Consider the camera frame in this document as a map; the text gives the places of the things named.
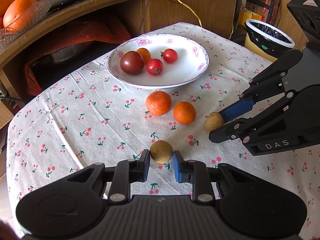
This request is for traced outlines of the small potato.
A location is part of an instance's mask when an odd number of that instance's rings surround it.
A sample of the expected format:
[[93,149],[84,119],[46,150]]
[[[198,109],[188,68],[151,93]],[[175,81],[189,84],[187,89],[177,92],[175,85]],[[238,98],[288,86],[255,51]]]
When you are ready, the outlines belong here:
[[207,132],[214,131],[224,125],[223,117],[218,112],[212,112],[209,114],[207,121],[204,125]]
[[172,158],[173,149],[168,142],[159,140],[151,145],[150,155],[156,163],[165,164]]

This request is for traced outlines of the rough orange mandarin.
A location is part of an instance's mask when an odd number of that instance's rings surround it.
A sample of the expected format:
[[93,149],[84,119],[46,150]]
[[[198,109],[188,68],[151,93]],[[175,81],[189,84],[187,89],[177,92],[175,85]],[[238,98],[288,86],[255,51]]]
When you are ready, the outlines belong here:
[[163,91],[152,92],[145,101],[147,110],[151,115],[164,115],[171,109],[172,100],[168,93]]

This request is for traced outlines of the small red cherry tomato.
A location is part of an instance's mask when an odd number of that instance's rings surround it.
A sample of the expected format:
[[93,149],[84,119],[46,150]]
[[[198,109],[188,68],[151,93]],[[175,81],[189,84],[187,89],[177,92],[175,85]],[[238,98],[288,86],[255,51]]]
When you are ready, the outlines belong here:
[[178,53],[173,49],[166,49],[161,51],[161,58],[166,63],[174,63],[178,60]]

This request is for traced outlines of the dark purple tomato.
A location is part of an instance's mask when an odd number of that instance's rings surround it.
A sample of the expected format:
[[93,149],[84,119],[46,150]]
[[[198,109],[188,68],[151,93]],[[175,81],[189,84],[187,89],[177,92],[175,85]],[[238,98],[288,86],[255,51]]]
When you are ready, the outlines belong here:
[[129,75],[138,75],[143,71],[144,60],[136,51],[129,51],[120,59],[121,69]]

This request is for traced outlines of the yellow trash bin black liner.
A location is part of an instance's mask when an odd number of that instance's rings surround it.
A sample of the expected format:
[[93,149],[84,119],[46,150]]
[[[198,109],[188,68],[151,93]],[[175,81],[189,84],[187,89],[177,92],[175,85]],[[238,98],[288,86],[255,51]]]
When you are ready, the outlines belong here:
[[268,61],[295,48],[295,42],[280,29],[263,21],[247,19],[245,22],[245,48]]

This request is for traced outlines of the cherry print tablecloth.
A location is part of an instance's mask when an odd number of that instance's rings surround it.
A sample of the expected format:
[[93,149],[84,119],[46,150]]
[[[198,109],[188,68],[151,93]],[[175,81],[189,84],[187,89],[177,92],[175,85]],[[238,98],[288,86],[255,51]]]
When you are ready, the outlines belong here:
[[252,156],[237,140],[214,144],[204,128],[209,113],[235,102],[248,81],[270,62],[198,26],[178,23],[164,33],[191,38],[206,51],[210,65],[196,81],[168,90],[173,103],[194,105],[196,120],[154,116],[148,90],[116,80],[108,55],[81,66],[28,103],[11,121],[7,143],[7,186],[12,210],[31,191],[96,162],[114,166],[137,159],[156,140],[169,142],[186,159],[210,167],[228,163],[297,194],[308,215],[303,239],[319,236],[319,147]]

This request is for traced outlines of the white floral porcelain bowl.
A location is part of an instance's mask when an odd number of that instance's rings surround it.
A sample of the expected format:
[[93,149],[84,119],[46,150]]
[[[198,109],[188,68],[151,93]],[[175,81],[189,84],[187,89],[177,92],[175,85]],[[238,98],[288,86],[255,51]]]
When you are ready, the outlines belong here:
[[107,66],[119,81],[137,88],[167,89],[202,76],[209,56],[197,42],[172,34],[146,34],[119,45]]

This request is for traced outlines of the red cloth under cabinet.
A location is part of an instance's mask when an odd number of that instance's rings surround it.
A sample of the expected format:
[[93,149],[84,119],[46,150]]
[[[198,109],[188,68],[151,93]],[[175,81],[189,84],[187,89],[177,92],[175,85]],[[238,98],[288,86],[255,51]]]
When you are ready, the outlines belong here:
[[38,95],[42,92],[39,79],[31,69],[31,65],[42,57],[57,53],[61,49],[73,49],[73,52],[67,51],[59,57],[59,61],[63,62],[79,53],[84,43],[98,41],[119,44],[130,38],[125,26],[116,18],[109,23],[99,20],[75,20],[51,31],[29,46],[28,59],[24,66],[27,93]]

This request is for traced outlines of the wooden tv cabinet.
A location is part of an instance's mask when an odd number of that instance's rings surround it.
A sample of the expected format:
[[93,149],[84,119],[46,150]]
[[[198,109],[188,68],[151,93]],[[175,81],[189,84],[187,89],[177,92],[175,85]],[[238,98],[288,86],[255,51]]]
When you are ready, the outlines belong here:
[[19,108],[122,42],[185,22],[228,38],[237,0],[85,0],[46,16],[1,52],[1,82]]

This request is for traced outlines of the glass fruit dish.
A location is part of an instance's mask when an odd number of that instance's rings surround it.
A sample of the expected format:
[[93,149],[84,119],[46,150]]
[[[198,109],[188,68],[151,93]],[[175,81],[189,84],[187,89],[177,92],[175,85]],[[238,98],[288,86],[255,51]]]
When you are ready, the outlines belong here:
[[26,31],[37,25],[47,15],[53,0],[44,0],[31,5],[20,17],[1,29],[1,51]]

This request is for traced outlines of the large orange front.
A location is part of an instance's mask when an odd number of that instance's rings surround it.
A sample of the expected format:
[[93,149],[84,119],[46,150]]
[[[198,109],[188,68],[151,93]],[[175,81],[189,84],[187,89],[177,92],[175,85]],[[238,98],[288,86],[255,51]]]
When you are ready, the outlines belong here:
[[15,0],[4,14],[3,27],[5,30],[17,32],[25,29],[36,14],[36,3],[35,0]]

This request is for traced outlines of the large orange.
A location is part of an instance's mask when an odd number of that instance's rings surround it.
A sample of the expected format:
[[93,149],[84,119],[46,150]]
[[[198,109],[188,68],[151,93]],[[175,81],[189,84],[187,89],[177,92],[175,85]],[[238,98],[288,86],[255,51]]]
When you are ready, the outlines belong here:
[[36,3],[35,0],[15,0],[4,14],[3,27],[5,30],[17,32],[25,29],[36,14]]
[[0,0],[0,17],[3,18],[8,7],[14,0]]

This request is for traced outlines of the large orange top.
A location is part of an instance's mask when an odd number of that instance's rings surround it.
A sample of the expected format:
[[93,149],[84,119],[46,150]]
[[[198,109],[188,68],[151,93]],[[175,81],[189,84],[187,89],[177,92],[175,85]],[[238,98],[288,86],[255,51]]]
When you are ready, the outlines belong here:
[[0,17],[3,18],[8,7],[14,0],[0,0]]

